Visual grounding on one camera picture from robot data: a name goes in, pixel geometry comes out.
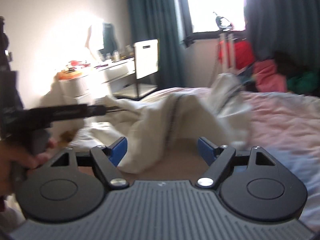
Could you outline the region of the person's left hand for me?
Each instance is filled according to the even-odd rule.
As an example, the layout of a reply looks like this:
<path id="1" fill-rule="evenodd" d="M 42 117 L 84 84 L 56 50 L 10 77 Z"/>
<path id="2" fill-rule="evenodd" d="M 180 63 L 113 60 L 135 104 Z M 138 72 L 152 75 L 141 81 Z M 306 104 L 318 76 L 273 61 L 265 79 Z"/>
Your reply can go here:
<path id="1" fill-rule="evenodd" d="M 47 143 L 47 150 L 36 156 L 31 155 L 24 147 L 7 139 L 1 140 L 1 198 L 14 192 L 11 178 L 12 167 L 14 164 L 21 165 L 30 170 L 31 173 L 36 168 L 45 164 L 53 154 L 49 151 L 56 148 L 57 141 L 50 138 Z"/>

